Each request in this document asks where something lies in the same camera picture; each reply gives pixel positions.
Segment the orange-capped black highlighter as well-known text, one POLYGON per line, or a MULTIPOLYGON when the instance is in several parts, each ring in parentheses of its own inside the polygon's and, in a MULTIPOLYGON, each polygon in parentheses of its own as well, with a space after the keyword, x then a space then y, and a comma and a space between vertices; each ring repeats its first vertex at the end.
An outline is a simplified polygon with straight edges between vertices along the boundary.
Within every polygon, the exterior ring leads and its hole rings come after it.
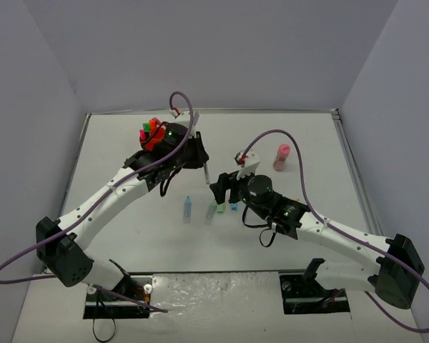
POLYGON ((150 126, 151 126, 151 131, 155 130, 155 129, 159 126, 159 125, 158 125, 158 126, 155 126, 155 125, 154 125, 154 122, 153 122, 152 120, 153 120, 153 119, 150 119, 150 120, 149 120, 149 124, 150 124, 150 126))

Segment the light blue highlighter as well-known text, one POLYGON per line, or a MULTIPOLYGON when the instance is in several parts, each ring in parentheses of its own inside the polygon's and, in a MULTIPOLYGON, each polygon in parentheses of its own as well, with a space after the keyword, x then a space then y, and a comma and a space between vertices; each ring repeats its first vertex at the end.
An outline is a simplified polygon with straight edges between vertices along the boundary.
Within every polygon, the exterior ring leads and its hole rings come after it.
POLYGON ((189 224, 191 221, 191 213, 192 213, 192 202, 189 196, 186 197, 184 201, 184 209, 183 209, 183 222, 185 224, 189 224))

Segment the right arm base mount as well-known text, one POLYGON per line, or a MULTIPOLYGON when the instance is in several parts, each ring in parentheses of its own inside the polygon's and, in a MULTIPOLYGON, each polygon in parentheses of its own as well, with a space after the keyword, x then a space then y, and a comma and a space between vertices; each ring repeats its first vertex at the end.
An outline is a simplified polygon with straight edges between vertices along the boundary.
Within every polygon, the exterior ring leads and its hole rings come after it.
POLYGON ((317 258, 304 271, 279 273, 285 315, 350 312, 344 289, 325 289, 316 281, 317 271, 324 263, 324 259, 317 258))

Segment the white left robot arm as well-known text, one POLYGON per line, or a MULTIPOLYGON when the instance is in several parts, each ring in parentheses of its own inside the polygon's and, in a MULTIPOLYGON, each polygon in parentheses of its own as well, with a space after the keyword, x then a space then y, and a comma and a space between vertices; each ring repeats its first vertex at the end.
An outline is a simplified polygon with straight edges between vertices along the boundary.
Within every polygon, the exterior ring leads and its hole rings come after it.
POLYGON ((36 225, 36 255, 65 286, 99 286, 114 299, 129 292, 125 272, 113 262, 87 254, 95 236, 135 200, 163 185, 181 169, 202 168, 209 157, 199 131, 184 124, 164 125, 150 150, 131 155, 112 179, 75 210, 36 225))

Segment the pink-capped clear bottle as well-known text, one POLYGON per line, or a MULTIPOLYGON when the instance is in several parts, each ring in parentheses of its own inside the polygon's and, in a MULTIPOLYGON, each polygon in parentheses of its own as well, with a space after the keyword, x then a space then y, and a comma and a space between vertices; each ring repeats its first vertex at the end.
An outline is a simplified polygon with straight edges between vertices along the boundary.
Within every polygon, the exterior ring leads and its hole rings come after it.
POLYGON ((273 168, 276 171, 282 171, 285 168, 285 164, 288 156, 290 155, 291 148, 287 144, 281 144, 277 149, 277 155, 275 157, 273 168))

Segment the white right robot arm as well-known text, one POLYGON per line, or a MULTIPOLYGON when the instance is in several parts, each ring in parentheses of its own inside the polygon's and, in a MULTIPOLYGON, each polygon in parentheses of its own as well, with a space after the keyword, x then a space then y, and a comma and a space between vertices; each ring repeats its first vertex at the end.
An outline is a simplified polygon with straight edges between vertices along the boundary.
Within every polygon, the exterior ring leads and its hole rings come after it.
POLYGON ((264 220, 265 229, 273 236, 311 242, 360 265, 360 271, 346 277, 335 276, 331 269, 329 280, 351 281, 398 309, 411 307, 425 267, 408 237, 396 234, 388 238, 332 223, 308 205, 276 192, 271 178, 265 175, 237 178, 234 172, 223 173, 209 188, 218 204, 242 202, 264 220))

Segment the pink-capped black highlighter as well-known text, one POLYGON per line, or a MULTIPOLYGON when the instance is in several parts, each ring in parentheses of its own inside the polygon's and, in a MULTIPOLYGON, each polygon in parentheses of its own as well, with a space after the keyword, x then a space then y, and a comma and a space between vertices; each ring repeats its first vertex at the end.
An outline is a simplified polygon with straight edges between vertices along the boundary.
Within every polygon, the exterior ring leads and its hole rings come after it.
POLYGON ((147 138, 146 132, 143 129, 139 130, 139 137, 141 141, 144 141, 147 138))

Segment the green-capped white pen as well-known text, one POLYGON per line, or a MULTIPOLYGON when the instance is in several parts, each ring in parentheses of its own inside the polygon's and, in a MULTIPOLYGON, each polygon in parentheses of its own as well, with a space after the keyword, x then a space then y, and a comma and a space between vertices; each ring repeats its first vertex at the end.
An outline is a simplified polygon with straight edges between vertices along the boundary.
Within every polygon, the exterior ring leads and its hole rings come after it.
POLYGON ((209 169, 208 169, 207 163, 203 164, 203 170, 204 170, 204 178, 205 178, 206 185, 209 185, 210 177, 209 177, 209 169))

